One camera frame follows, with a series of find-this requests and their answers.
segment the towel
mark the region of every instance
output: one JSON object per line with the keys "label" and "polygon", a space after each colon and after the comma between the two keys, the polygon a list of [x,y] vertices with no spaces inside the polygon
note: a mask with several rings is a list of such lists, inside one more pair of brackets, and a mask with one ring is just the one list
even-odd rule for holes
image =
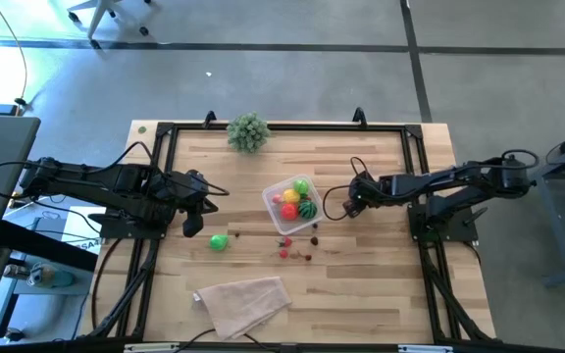
{"label": "towel", "polygon": [[195,294],[204,302],[221,340],[243,335],[291,304],[280,277],[218,284]]}

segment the gray floor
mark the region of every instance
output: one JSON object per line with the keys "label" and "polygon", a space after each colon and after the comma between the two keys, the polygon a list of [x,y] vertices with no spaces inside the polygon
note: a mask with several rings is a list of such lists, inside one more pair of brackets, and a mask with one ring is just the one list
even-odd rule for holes
{"label": "gray floor", "polygon": [[[18,9],[32,18],[10,17],[20,38],[83,38],[62,16],[76,1],[34,4],[32,11],[20,0],[0,2],[5,13]],[[420,45],[565,47],[565,0],[410,3]],[[144,19],[154,38],[108,17],[98,38],[406,43],[395,0],[156,4],[149,9],[123,2],[126,19]],[[87,24],[89,13],[79,15]],[[8,33],[0,24],[2,38]],[[31,158],[106,164],[123,150],[131,120],[203,119],[208,110],[221,119],[256,111],[271,120],[348,121],[362,106],[371,121],[420,121],[408,54],[26,49],[26,56],[26,98],[32,101],[26,114],[42,120]],[[458,161],[509,148],[543,155],[565,139],[565,56],[423,55],[421,62],[433,121],[449,124]],[[0,102],[19,94],[22,69],[15,48],[0,48]],[[537,191],[487,206],[478,228],[498,336],[565,348],[565,286],[541,285],[541,277],[559,272],[561,263],[549,225],[541,221]]]}

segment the wooden table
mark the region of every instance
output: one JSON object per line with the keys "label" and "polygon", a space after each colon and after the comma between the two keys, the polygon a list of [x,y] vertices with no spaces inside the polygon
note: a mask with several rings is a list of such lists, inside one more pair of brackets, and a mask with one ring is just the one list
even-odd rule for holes
{"label": "wooden table", "polygon": [[[128,145],[154,143],[156,121],[132,122]],[[139,133],[140,127],[146,132]],[[424,124],[423,133],[431,171],[455,163],[444,124]],[[277,233],[261,198],[267,186],[297,174],[311,177],[320,194],[353,177],[349,159],[358,156],[373,176],[404,173],[397,133],[368,131],[275,131],[257,155],[232,151],[224,131],[181,131],[174,169],[195,169],[229,197],[210,199],[220,211],[204,216],[205,227],[193,238],[181,234],[177,215],[161,242],[150,298],[145,341],[190,340],[212,327],[204,309],[195,305],[195,289],[230,281],[280,276],[293,303],[250,333],[265,342],[429,343],[432,342],[420,258],[411,241],[404,207],[364,211],[354,220],[324,220],[319,228],[292,236],[291,253],[311,254],[281,259]],[[165,161],[166,149],[161,161]],[[414,152],[414,161],[418,161]],[[125,163],[148,163],[135,148]],[[327,202],[333,215],[342,214],[346,189],[334,191]],[[228,249],[208,247],[213,234],[231,236]],[[317,247],[309,242],[319,237]],[[133,241],[124,240],[108,260],[98,290],[101,320],[124,290]],[[480,266],[471,249],[446,243],[446,255],[456,297],[473,320],[493,336],[493,325]],[[130,311],[133,326],[138,304]],[[445,307],[438,300],[444,332]],[[90,331],[86,310],[81,332]],[[208,334],[201,341],[218,340]]]}

